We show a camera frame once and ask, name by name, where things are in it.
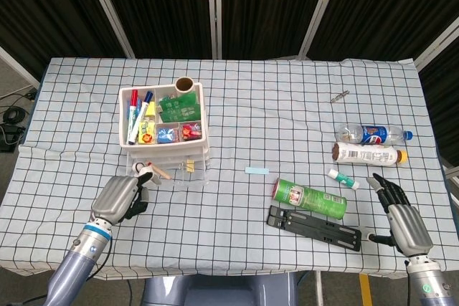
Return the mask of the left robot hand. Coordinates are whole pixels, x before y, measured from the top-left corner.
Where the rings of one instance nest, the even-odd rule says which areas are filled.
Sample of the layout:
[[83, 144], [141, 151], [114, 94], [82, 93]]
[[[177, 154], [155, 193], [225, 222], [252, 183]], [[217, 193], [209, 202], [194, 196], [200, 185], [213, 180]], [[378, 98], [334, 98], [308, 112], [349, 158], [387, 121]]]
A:
[[150, 171], [139, 176], [114, 176], [102, 189], [91, 206], [90, 220], [102, 219], [111, 225], [142, 214], [148, 208], [148, 189], [145, 183], [157, 186], [160, 178]]

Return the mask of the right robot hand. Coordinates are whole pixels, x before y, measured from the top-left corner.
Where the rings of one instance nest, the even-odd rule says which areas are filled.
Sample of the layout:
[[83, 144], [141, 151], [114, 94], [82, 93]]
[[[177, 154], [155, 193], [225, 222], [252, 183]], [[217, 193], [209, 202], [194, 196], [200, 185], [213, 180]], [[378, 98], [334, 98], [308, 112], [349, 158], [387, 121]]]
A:
[[419, 211], [411, 205], [405, 192], [397, 184], [377, 173], [366, 181], [376, 191], [389, 222], [389, 236], [368, 234], [377, 244], [396, 247], [406, 257], [427, 255], [433, 243]]

